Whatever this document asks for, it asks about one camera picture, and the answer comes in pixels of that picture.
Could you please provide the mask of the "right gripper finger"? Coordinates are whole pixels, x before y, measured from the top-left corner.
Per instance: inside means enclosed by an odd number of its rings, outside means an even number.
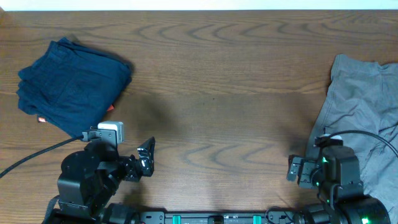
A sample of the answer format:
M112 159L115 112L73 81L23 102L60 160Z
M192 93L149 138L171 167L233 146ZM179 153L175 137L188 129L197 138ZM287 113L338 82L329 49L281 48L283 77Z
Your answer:
M298 186L303 189L314 189L315 184L312 180L312 173L317 168L317 163L314 160L303 160L300 163L298 172Z
M293 182L299 175L303 164L303 158L297 155L290 155L288 159L289 168L286 179Z

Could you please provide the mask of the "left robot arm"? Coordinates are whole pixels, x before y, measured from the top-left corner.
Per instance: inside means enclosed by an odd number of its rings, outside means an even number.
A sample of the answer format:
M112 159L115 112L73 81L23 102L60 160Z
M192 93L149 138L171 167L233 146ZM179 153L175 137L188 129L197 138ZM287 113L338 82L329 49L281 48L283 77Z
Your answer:
M44 223L140 223L139 212L110 203L121 182L138 182L154 173L155 138L141 144L137 157L120 156L110 142L94 140L62 161L59 194L48 204Z

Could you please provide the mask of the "navy blue shorts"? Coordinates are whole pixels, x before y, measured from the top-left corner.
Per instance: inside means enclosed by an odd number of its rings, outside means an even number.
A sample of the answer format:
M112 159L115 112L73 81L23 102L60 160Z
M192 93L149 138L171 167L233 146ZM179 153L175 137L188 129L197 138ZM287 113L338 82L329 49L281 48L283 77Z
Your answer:
M52 41L46 53L18 76L19 109L43 117L74 138L103 119L130 84L132 67L62 38Z

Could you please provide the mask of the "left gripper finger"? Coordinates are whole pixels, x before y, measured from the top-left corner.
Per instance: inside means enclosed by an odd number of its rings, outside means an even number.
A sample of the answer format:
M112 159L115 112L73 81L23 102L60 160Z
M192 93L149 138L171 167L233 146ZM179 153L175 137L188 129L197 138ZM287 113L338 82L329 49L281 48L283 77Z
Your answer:
M141 177L144 175L142 171L142 162L140 159L136 159L135 157L125 157L124 168L126 171L126 175L124 177L125 181L139 182Z
M151 177L154 173L154 149L155 137L149 138L137 148L143 176Z

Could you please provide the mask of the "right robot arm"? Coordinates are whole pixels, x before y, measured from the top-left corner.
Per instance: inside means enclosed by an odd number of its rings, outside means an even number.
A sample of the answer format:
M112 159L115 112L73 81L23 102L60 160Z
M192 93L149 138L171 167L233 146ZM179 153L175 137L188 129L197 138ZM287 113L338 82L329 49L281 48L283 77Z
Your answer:
M318 190L320 200L319 204L295 212L294 223L391 223L382 202L364 193L359 161L349 147L324 147L317 159L289 156L287 180L296 180L305 189Z

